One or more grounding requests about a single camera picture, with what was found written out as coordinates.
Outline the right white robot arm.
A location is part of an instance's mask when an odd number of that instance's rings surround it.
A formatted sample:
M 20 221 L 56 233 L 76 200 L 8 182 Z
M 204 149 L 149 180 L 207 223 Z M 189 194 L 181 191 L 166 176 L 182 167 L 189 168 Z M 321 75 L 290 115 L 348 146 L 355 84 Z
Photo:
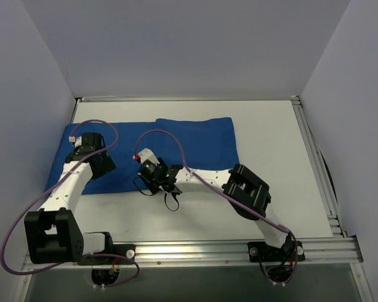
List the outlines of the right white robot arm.
M 137 175 L 151 194 L 162 191 L 175 198 L 183 193 L 216 193 L 228 200 L 239 216 L 255 222 L 270 257 L 280 260 L 290 252 L 290 231 L 273 210 L 269 185 L 246 166 L 210 171 L 184 165 L 168 167 L 155 155 L 135 155 L 134 159 L 140 163 Z

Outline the blue surgical cloth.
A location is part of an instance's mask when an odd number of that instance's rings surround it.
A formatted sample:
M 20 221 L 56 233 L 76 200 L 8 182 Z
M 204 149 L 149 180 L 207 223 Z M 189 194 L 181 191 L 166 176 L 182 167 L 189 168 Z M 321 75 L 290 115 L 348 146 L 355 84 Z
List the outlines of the blue surgical cloth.
M 86 185 L 84 194 L 127 193 L 145 189 L 135 180 L 139 164 L 133 160 L 134 146 L 149 148 L 167 165 L 184 160 L 193 169 L 225 170 L 239 163 L 234 125 L 230 117 L 206 121 L 175 121 L 158 118 L 152 122 L 87 123 L 80 126 L 78 135 L 96 132 L 105 143 L 116 145 L 108 153 L 116 168 L 109 174 Z

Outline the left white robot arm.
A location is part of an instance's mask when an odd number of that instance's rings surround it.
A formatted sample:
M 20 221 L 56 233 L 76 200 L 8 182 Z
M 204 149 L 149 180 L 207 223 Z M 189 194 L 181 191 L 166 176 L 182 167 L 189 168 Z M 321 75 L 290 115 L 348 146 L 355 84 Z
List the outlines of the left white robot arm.
M 71 138 L 73 151 L 67 155 L 57 187 L 36 211 L 24 218 L 30 260 L 33 264 L 78 262 L 91 254 L 100 264 L 115 255 L 107 232 L 84 233 L 74 217 L 86 185 L 116 168 L 99 133 Z

